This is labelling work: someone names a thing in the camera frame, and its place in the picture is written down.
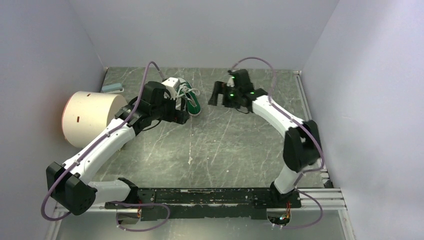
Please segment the white shoelace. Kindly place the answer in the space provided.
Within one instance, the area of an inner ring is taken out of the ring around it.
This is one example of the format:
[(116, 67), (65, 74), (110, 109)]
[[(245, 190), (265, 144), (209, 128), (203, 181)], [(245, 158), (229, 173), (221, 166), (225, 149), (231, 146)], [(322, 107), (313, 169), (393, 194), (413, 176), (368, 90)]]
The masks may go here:
[(181, 106), (182, 98), (186, 98), (192, 107), (199, 106), (199, 101), (197, 96), (200, 94), (200, 91), (196, 88), (193, 88), (188, 82), (181, 83), (178, 87), (176, 106)]

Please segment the green canvas sneaker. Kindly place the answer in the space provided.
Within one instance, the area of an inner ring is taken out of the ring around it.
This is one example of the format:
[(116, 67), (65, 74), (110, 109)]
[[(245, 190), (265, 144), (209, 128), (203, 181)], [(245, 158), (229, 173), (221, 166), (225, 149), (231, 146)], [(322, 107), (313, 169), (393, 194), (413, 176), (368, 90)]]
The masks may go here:
[(193, 88), (184, 78), (178, 77), (177, 79), (180, 82), (177, 90), (177, 96), (179, 98), (186, 99), (187, 111), (191, 116), (198, 116), (201, 113), (201, 106), (197, 98), (197, 96), (200, 94), (200, 91), (196, 88)]

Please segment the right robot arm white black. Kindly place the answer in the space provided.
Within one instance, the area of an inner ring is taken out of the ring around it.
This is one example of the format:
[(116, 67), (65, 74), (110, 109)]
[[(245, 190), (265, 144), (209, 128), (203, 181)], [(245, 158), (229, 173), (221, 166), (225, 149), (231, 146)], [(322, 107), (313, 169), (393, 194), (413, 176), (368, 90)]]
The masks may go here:
[(313, 120), (303, 120), (281, 108), (262, 88), (255, 88), (246, 69), (229, 71), (227, 82), (216, 81), (208, 104), (216, 106), (222, 95), (226, 108), (244, 107), (266, 120), (283, 137), (284, 165), (271, 183), (270, 202), (282, 207), (295, 190), (300, 177), (321, 158), (318, 125)]

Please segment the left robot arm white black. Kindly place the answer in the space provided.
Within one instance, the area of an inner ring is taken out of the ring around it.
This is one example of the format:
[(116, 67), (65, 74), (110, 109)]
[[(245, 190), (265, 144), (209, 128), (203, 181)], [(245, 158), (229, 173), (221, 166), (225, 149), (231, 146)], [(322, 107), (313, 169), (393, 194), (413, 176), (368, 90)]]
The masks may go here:
[(75, 216), (94, 204), (120, 202), (132, 208), (140, 203), (138, 187), (126, 178), (102, 182), (92, 179), (115, 152), (151, 129), (153, 121), (185, 124), (190, 117), (188, 104), (195, 103), (190, 99), (191, 90), (181, 78), (146, 83), (142, 93), (123, 106), (85, 148), (64, 163), (52, 162), (46, 168), (47, 196)]

